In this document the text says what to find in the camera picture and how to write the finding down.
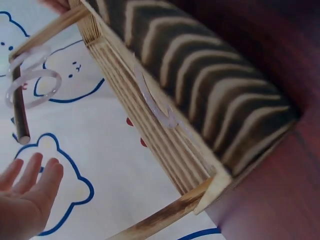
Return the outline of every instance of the blue bear outline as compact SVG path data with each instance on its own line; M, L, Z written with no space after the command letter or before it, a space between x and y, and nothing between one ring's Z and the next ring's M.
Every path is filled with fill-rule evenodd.
M72 202L70 204L70 206L68 207L67 211L65 212L65 214L63 215L62 219L53 228L51 228L50 230L47 230L47 231L44 231L44 232L40 233L38 236L47 236L47 235L55 233L66 222L66 220L68 219L69 215L71 214L71 212L72 212L72 210L73 210L73 208L75 206L89 203L92 200L92 198L94 197L94 195L95 195L95 190L94 190L94 186L92 185L92 183L87 178L81 176L76 163L71 159L71 157L66 152L64 152L60 148L59 141L58 141L57 137L53 133L50 133L50 132L44 133L38 138L36 143L27 144L27 145L23 146L17 152L17 154L15 155L14 159L16 159L18 157L18 155L22 151L24 151L25 149L38 147L39 142L43 137L51 137L55 141L57 152L62 154L69 161L69 163L71 164L71 166L72 166L72 168L73 168L73 170L74 170L74 172L76 174L77 179L82 181L82 182L84 182L88 186L88 188L89 188L89 197L87 199L83 200L83 201Z
M15 117L12 117L11 119L11 122L13 123L13 125L16 125L15 124ZM17 143L19 143L19 141L18 141L18 137L17 137L17 135L13 132L12 133L12 137L14 138L14 140L17 142Z
M74 43L71 43L71 44L69 44L69 45L67 45L67 46L65 46L65 47L63 47L63 48L59 48L58 50L55 50L53 53L51 53L50 56L53 55L53 54L55 54L55 53L58 52L58 51L65 50L66 48L71 47L72 45L77 44L77 43L80 43L80 42L83 42L83 40L78 40L78 41L76 41L76 42L74 42ZM47 61L45 61L45 62L42 64L42 68L43 68L43 69L47 69L47 67L46 67L46 62L47 62ZM37 93L37 87L38 87L38 83L39 83L40 79L41 79L41 77L38 78L38 80L36 81L36 83L35 83L35 85L34 85L33 95L34 95L35 97L43 97L43 96L44 96L43 94L38 94L38 93ZM78 97L73 98L73 99L67 99L67 100L50 98L48 101L53 102L53 103L58 103L58 104L69 104L69 103L76 102L76 101L78 101L78 100L80 100L80 99L83 99L83 98L85 98L85 97L87 97L87 96L89 96L89 95L91 95L91 94L94 94L96 91L99 90L99 88L102 86L102 84L103 84L104 82L105 82L105 79L102 78L102 80L98 83L98 85L97 85L92 91L90 91L89 93L86 93L85 95L78 96Z
M200 238L203 236L215 235L215 234L221 234L221 230L218 227L196 231L196 232L191 233L189 235L183 236L183 237L179 238L178 240L192 240L192 239L197 239L197 238Z
M29 38L29 37L30 37L30 35L27 34L26 30L25 30L19 23L17 23L16 21L14 21L14 20L12 19L12 16L11 16L11 14L10 14L9 12L7 12L7 11L0 11L0 14L7 15L8 18L9 18L9 23L12 23L12 24L16 25L16 26L23 32L23 34L24 34L24 36L25 36L26 38Z

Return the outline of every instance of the wooden stick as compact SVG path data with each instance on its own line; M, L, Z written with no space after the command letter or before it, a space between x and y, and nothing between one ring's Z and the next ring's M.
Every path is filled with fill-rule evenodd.
M33 35L29 38L27 42L22 44L18 49L16 49L9 56L9 62L11 63L15 58L17 58L22 53L34 48L36 46L40 46L47 42L49 39L60 33L62 30L71 26L72 24L78 22L80 19L87 16L90 12L88 9L79 5L70 11L66 12L58 19L47 25L44 29L42 29L37 34ZM21 75L20 66L17 66L12 72L12 81L15 81ZM25 104L24 104L24 96L22 93L22 87L19 87L14 91L13 97L13 108L14 108L14 123L17 132L17 140L20 144L25 145L30 141L30 131L27 122Z
M214 177L214 180L209 184L207 190L201 197L201 200L198 202L198 205L194 208L193 213L195 215L200 214L203 212L207 207L210 206L214 202L214 200L218 199L221 195L222 187L226 189L225 182L230 183L230 177L224 174L220 174L219 172Z
M71 10L67 11L65 14L61 15L59 18L51 22L37 34L31 36L28 41L26 41L10 54L9 61L15 59L31 48L44 44L67 27L75 24L76 22L87 16L89 13L89 10L84 5L79 5L72 8Z
M16 67L12 72L12 81L20 77L20 67ZM14 109L14 124L16 127L17 141L22 145L26 145L30 141L30 132L26 117L24 104L24 96L22 87L19 87L13 93L13 109Z
M212 180L213 177L208 178L204 183L186 193L178 200L141 222L109 237L107 240L144 240L149 238L192 212L198 205L199 200L206 192Z

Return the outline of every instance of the white fabric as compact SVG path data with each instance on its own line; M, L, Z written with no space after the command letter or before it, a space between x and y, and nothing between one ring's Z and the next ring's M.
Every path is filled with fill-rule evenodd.
M57 16L36 0L1 1L0 11L10 13L15 21L0 12L0 73L5 73L8 46L15 48L28 38L22 28L32 35ZM104 240L170 204L179 193L141 144L135 127L127 124L126 112L91 59L77 28L72 26L48 44L54 53L38 69L57 71L62 86L49 102L27 111L31 141L24 147L13 137L13 113L4 104L10 80L0 77L0 171L16 154L27 160L41 152L43 166L48 158L58 158L64 177L45 236L34 239ZM30 81L24 86L25 101L39 98L53 84L54 79L45 77ZM215 225L206 213L191 213L149 239L177 240L209 228ZM197 239L224 238L215 234Z

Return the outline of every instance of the dark stick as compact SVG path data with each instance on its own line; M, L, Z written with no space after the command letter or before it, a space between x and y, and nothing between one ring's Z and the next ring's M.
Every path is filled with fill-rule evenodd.
M12 72L12 81L15 81L20 77L20 66L17 66ZM18 143L26 145L30 141L30 132L27 122L24 96L22 93L22 87L20 86L14 91L13 97L13 109L14 109L14 124L16 128Z

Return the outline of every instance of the wooden rod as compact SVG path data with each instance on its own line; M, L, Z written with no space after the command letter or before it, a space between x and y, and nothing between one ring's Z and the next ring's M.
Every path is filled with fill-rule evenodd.
M9 61L15 59L22 53L44 44L49 39L68 28L69 26L77 23L82 18L89 14L89 10L84 5L79 5L61 15L56 20L52 21L45 28L37 34L31 36L28 41L19 46L14 52L9 55Z
M20 66L17 66L12 72L12 81L20 77ZM14 91L12 96L13 110L14 110L14 124L16 127L17 141L22 145L26 145L30 141L30 132L26 117L26 110L24 104L24 96L22 87L20 86Z
M212 180L213 177L208 178L205 182L189 191L178 200L141 222L138 222L126 230L109 237L107 240L144 240L151 237L162 229L178 221L183 216L192 212L198 205L198 202L206 192Z
M89 13L89 10L84 5L79 5L69 10L68 12L54 20L52 23L47 25L37 34L30 37L27 42L22 44L12 54L10 54L9 63L11 63L22 53L36 46L44 44L67 27L86 17ZM12 81L15 81L20 77L20 75L20 66L17 66L12 72ZM22 87L19 87L14 91L12 102L14 108L14 123L16 127L17 140L20 144L25 145L30 141L30 131L28 127Z

